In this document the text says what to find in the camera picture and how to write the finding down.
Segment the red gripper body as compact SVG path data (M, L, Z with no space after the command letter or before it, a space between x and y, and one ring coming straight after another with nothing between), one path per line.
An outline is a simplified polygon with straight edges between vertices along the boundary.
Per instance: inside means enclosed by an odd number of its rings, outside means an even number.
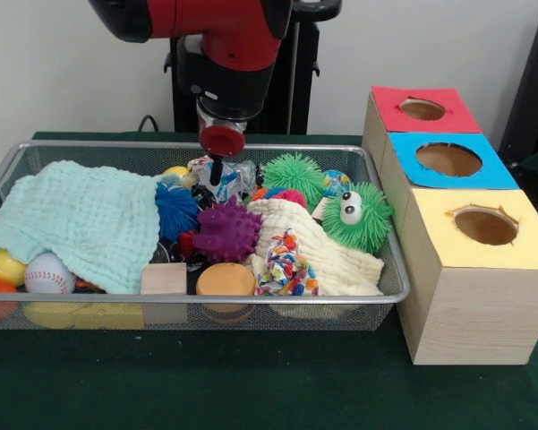
M211 125L200 130L201 147L217 156L238 155L245 145L244 134L226 125Z

